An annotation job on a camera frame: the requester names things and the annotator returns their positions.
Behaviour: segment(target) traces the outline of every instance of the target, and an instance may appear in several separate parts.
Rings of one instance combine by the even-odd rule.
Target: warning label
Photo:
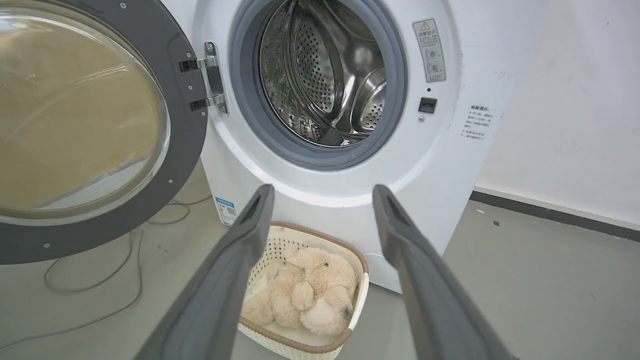
[[[467,119],[460,136],[469,140],[484,141],[489,133],[493,115],[486,106],[471,105],[467,111]]]
[[[427,82],[446,80],[447,73],[444,67],[442,44],[440,43],[438,28],[436,28],[436,20],[427,19],[414,22],[413,30],[418,38],[418,45],[420,45]]]
[[[220,216],[222,224],[232,226],[237,219],[236,207],[233,202],[223,200],[219,197],[216,198],[216,209]]]

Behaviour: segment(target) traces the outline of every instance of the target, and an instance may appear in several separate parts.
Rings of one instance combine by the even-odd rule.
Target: door hinge
[[[204,59],[187,60],[180,63],[180,71],[201,70],[205,78],[207,97],[202,100],[193,101],[191,110],[195,111],[208,106],[215,106],[220,113],[228,113],[227,99],[220,75],[220,62],[216,53],[216,45],[212,42],[204,43]]]

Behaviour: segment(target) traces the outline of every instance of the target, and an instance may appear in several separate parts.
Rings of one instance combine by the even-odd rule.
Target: basket rim
[[[334,238],[333,236],[329,236],[327,234],[324,233],[320,233],[319,231],[315,231],[300,225],[294,225],[294,224],[289,224],[287,222],[280,222],[280,221],[274,221],[271,222],[271,226],[275,226],[275,227],[284,227],[287,229],[291,229],[291,230],[295,230],[295,231],[299,231],[301,233],[307,233],[309,235],[312,236],[316,236],[318,238],[321,238],[323,240],[326,241],[330,241],[336,245],[340,245],[341,247],[347,248],[349,251],[351,251],[357,258],[358,260],[360,260],[360,263],[362,264],[362,271],[365,274],[369,273],[369,267],[367,266],[367,261],[365,260],[364,256],[362,255],[362,253],[356,249],[353,245],[348,244],[342,240],[338,240],[336,238]],[[253,323],[249,320],[247,320],[246,318],[240,316],[240,324],[246,326],[247,328],[251,329],[252,331],[257,332],[258,334],[269,338],[273,341],[279,342],[283,345],[286,345],[288,347],[291,348],[295,348],[298,349],[300,351],[304,351],[304,352],[308,352],[310,354],[325,354],[327,352],[331,352],[334,351],[338,348],[340,348],[341,346],[343,346],[347,340],[349,339],[349,337],[351,337],[351,333],[353,332],[353,330],[351,329],[346,329],[342,335],[340,335],[339,338],[337,338],[336,340],[334,340],[333,342],[327,344],[327,345],[322,345],[322,346],[315,346],[315,345],[308,345],[308,344],[304,344],[304,343],[300,343],[299,341],[295,341],[289,338],[286,338],[282,335],[276,334],[273,331],[269,331],[259,325],[257,325],[256,323]]]

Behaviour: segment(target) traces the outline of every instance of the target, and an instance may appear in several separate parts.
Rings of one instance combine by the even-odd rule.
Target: washing machine door
[[[194,169],[202,65],[159,1],[0,1],[0,263],[144,223]]]

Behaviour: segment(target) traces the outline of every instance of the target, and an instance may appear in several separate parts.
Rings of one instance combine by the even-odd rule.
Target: gray rubber gasket
[[[247,0],[238,11],[232,28],[230,78],[244,118],[273,152],[315,170],[349,168],[375,154],[393,134],[406,100],[408,72],[404,47],[388,11],[379,1],[341,1],[369,26],[382,51],[387,73],[387,99],[378,127],[366,140],[345,148],[321,147],[298,138],[280,122],[264,95],[257,75],[260,35],[270,15],[282,2]]]
[[[58,0],[57,3],[109,26],[129,41],[149,64],[169,111],[169,148],[149,184],[112,211],[65,225],[0,224],[0,264],[60,258],[128,233],[160,211],[184,186],[204,144],[207,109],[191,111],[189,106],[193,101],[206,98],[204,79],[199,70],[179,70],[179,63],[194,60],[195,53],[180,26],[159,0],[122,3],[125,5],[102,0]]]

